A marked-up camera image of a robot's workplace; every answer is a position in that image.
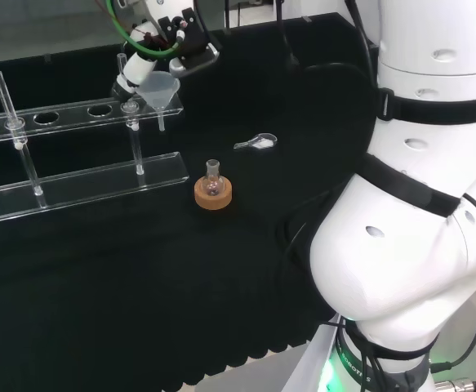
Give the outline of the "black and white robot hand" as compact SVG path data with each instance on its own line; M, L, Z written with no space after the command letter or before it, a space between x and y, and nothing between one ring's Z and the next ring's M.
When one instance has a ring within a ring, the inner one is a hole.
M122 27L118 12L141 5L145 18L130 29ZM168 72L183 78L213 65L220 56L220 44L208 31L198 1L107 1L113 25L122 36L127 62L119 71L112 97L126 102L156 69L168 65Z

